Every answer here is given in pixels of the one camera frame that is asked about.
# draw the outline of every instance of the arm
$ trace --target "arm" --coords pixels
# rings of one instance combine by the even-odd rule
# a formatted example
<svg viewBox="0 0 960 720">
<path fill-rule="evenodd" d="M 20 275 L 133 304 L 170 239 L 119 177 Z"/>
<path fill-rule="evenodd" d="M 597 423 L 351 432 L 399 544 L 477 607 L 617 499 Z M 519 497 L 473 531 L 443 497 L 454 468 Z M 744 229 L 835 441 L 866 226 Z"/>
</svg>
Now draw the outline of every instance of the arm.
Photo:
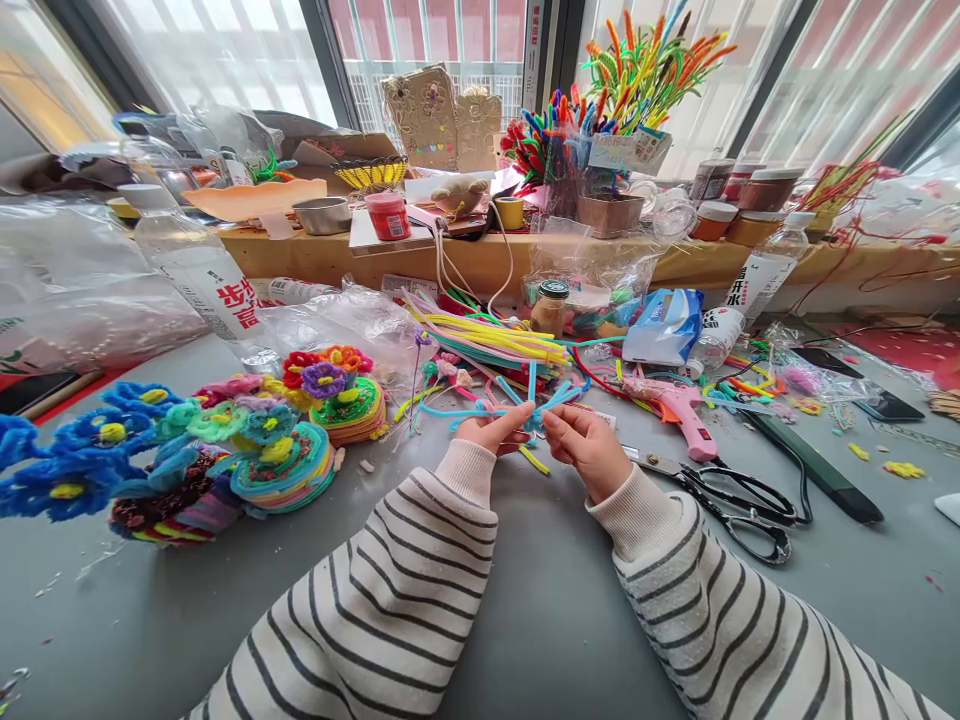
<svg viewBox="0 0 960 720">
<path fill-rule="evenodd" d="M 562 419 L 545 419 L 547 439 L 584 478 L 587 510 L 613 539 L 620 583 L 688 710 L 701 718 L 948 717 L 741 562 L 704 529 L 696 501 L 661 492 L 605 423 L 573 413 L 581 414 L 564 408 Z"/>
<path fill-rule="evenodd" d="M 435 472 L 414 470 L 274 603 L 190 717 L 432 716 L 490 573 L 493 466 L 531 410 L 465 422 Z"/>
</svg>

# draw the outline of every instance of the ruler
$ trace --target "ruler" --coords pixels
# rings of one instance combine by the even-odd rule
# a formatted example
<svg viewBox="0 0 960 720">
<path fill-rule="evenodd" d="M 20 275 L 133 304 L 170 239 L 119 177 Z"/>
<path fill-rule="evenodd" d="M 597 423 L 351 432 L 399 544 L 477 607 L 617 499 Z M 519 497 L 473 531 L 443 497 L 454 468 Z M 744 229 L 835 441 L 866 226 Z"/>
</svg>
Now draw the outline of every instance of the ruler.
<svg viewBox="0 0 960 720">
<path fill-rule="evenodd" d="M 914 442 L 922 442 L 925 445 L 935 447 L 941 452 L 953 453 L 958 459 L 960 459 L 960 445 L 949 443 L 946 440 L 935 438 L 932 435 L 918 433 L 916 430 L 908 430 L 900 425 L 892 425 L 890 423 L 879 422 L 877 420 L 870 420 L 870 425 L 874 430 L 885 432 L 888 435 L 899 435 L 900 437 L 905 437 L 908 440 L 913 440 Z"/>
</svg>

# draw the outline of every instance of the spool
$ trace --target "spool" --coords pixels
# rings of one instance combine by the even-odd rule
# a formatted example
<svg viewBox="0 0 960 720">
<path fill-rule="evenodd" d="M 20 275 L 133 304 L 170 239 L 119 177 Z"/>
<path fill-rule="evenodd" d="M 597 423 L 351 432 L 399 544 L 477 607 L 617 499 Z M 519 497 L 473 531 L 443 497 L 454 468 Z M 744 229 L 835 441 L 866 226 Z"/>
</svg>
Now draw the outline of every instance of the spool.
<svg viewBox="0 0 960 720">
<path fill-rule="evenodd" d="M 523 227 L 523 200 L 521 198 L 496 198 L 494 204 L 500 212 L 504 230 L 520 230 Z"/>
</svg>

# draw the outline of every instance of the person's left hand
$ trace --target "person's left hand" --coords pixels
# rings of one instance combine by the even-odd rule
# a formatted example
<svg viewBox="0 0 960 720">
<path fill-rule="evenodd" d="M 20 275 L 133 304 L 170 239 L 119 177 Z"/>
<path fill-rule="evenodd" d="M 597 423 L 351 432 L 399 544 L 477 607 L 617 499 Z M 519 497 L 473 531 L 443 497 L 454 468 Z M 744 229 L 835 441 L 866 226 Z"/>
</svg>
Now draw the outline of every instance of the person's left hand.
<svg viewBox="0 0 960 720">
<path fill-rule="evenodd" d="M 531 415 L 533 403 L 525 402 L 498 418 L 467 418 L 461 423 L 455 439 L 469 440 L 501 457 L 516 452 L 521 444 L 530 442 L 530 433 L 519 430 Z"/>
</svg>

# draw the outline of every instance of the table surface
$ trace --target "table surface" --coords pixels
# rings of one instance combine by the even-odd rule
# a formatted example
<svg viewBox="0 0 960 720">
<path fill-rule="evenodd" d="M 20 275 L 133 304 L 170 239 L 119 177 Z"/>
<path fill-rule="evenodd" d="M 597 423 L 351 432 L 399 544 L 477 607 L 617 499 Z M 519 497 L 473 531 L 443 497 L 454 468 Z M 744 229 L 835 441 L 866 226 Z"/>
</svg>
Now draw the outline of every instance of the table surface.
<svg viewBox="0 0 960 720">
<path fill-rule="evenodd" d="M 188 395 L 238 369 L 229 350 L 208 336 L 124 379 Z M 860 369 L 922 407 L 914 384 L 869 359 Z M 685 456 L 675 429 L 599 392 L 591 391 L 587 402 L 618 416 L 621 442 Z M 95 407 L 95 398 L 84 400 L 44 435 Z M 814 524 L 791 531 L 794 556 L 785 567 L 763 572 L 960 716 L 960 527 L 933 506 L 934 498 L 960 491 L 960 459 L 878 434 L 862 412 L 853 412 L 856 427 L 843 438 L 831 433 L 827 417 L 803 416 L 795 429 L 886 521 L 858 526 L 811 483 Z M 703 416 L 728 464 L 797 500 L 797 471 L 784 455 L 725 410 Z M 9 717 L 152 720 L 188 711 L 288 586 L 359 530 L 416 464 L 436 466 L 448 435 L 440 421 L 424 425 L 427 431 L 394 455 L 392 440 L 349 448 L 333 485 L 303 510 L 264 522 L 243 519 L 200 547 L 122 543 L 107 531 L 104 514 L 59 524 L 4 520 L 0 674 L 20 667 L 32 673 L 18 686 L 22 698 Z M 950 420 L 928 416 L 911 427 L 960 442 Z M 870 451 L 869 463 L 847 449 L 850 441 Z M 878 453 L 878 444 L 889 454 Z M 494 472 L 492 507 L 500 516 L 494 569 L 440 717 L 686 717 L 620 589 L 610 541 L 583 509 L 583 486 L 571 468 L 536 452 L 549 477 L 519 455 L 501 460 Z M 371 475 L 358 469 L 364 459 L 376 466 Z M 913 462 L 928 478 L 901 480 L 881 469 L 885 460 Z"/>
</svg>

